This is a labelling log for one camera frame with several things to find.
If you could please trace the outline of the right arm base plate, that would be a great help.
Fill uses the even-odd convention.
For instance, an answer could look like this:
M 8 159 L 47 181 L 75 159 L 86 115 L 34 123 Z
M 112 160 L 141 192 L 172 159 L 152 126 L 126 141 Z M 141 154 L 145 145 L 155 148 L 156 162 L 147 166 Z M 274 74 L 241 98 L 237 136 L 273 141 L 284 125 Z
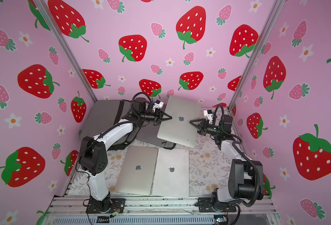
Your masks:
M 200 212 L 236 212 L 237 209 L 229 203 L 212 200 L 210 197 L 200 197 L 194 204 Z

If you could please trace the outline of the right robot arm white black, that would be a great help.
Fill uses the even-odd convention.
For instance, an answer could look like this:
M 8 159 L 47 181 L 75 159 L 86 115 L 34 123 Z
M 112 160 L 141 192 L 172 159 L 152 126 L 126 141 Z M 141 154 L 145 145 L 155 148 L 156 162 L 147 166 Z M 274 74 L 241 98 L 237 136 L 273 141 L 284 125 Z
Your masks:
M 204 118 L 191 120 L 190 124 L 199 135 L 209 135 L 232 162 L 227 187 L 214 189 L 210 198 L 196 205 L 200 210 L 211 209 L 215 212 L 232 207 L 240 210 L 241 203 L 246 207 L 253 206 L 264 197 L 263 165 L 251 160 L 238 148 L 242 145 L 242 139 L 231 133 L 233 118 L 225 114 L 221 104 L 214 111 L 205 110 L 204 113 Z

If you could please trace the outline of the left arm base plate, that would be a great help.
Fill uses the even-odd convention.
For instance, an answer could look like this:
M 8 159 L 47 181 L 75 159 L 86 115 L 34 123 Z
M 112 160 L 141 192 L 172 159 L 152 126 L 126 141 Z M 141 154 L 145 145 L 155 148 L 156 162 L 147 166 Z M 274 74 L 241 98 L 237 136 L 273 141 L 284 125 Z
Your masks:
M 124 198 L 106 198 L 103 201 L 98 201 L 92 197 L 87 205 L 87 214 L 100 213 L 123 213 L 126 199 Z

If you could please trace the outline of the silver laptop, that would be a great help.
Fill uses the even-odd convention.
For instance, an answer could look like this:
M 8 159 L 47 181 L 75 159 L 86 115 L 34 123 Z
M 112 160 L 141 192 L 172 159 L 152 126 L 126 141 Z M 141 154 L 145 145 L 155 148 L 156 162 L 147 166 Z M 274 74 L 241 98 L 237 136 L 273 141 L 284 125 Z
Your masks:
M 170 96 L 165 113 L 172 117 L 163 121 L 159 127 L 157 138 L 194 148 L 197 139 L 197 128 L 190 124 L 201 115 L 201 105 L 176 96 Z
M 152 195 L 173 198 L 188 198 L 189 151 L 159 148 Z
M 157 148 L 130 146 L 115 185 L 115 192 L 150 195 L 157 156 Z

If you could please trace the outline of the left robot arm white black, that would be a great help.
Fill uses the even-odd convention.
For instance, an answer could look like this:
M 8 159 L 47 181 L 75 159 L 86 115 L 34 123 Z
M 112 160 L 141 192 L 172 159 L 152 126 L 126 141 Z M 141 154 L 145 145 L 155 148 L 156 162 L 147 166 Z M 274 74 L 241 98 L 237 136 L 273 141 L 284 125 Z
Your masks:
M 142 127 L 159 126 L 172 119 L 162 108 L 164 103 L 146 93 L 129 100 L 101 100 L 92 108 L 81 136 L 77 163 L 88 175 L 90 198 L 87 213 L 108 213 L 116 209 L 106 187 L 105 168 L 108 151 L 124 150 L 135 140 Z

